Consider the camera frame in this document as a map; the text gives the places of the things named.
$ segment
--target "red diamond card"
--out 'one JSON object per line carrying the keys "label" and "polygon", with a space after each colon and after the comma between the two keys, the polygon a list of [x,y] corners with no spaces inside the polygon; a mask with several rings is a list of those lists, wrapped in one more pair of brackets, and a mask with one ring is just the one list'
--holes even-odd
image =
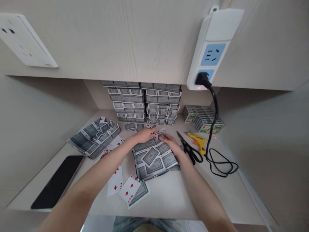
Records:
{"label": "red diamond card", "polygon": [[129,205],[134,195],[136,194],[141,183],[137,180],[135,171],[131,173],[122,189],[119,191],[119,195],[126,201]]}
{"label": "red diamond card", "polygon": [[122,167],[119,166],[107,183],[107,196],[118,193],[123,186]]}

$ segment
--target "smartphone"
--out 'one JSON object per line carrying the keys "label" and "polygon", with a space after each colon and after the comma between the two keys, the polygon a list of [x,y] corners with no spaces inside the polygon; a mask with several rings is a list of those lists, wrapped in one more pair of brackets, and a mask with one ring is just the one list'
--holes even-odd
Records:
{"label": "smartphone", "polygon": [[85,156],[68,156],[32,203],[31,209],[52,209],[64,196]]}

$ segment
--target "white cabinet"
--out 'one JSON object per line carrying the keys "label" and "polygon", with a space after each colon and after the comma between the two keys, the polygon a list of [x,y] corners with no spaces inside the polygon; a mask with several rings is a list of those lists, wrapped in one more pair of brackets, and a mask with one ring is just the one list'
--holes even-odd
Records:
{"label": "white cabinet", "polygon": [[[308,16],[305,3],[296,1],[232,2],[245,13],[214,86],[294,90],[308,79]],[[3,0],[1,11],[25,15],[59,68],[27,67],[0,40],[0,72],[185,84],[201,22],[212,5],[205,0]]]}

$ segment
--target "forearm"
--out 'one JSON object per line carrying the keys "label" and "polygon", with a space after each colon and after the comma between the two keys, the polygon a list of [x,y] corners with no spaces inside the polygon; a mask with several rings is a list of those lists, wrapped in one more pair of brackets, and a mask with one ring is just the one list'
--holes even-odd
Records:
{"label": "forearm", "polygon": [[136,145],[130,137],[92,166],[53,208],[38,231],[80,231],[101,189]]}
{"label": "forearm", "polygon": [[131,151],[135,145],[136,141],[134,138],[128,138],[90,168],[71,190],[87,194],[89,198],[94,200],[111,178],[114,171],[122,163],[127,153]]}
{"label": "forearm", "polygon": [[209,232],[237,231],[221,202],[186,154],[178,157],[181,171],[195,209]]}

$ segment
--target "wall outlet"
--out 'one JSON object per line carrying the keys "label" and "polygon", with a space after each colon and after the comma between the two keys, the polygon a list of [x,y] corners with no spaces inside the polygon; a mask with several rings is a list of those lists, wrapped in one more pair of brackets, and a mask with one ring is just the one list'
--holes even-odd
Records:
{"label": "wall outlet", "polygon": [[201,66],[216,66],[225,48],[225,43],[211,43],[206,46]]}
{"label": "wall outlet", "polygon": [[195,84],[200,72],[207,72],[209,81],[213,82],[244,14],[241,9],[217,9],[214,6],[202,22],[187,79],[189,90],[206,89]]}
{"label": "wall outlet", "polygon": [[58,67],[25,16],[0,13],[0,38],[25,65]]}

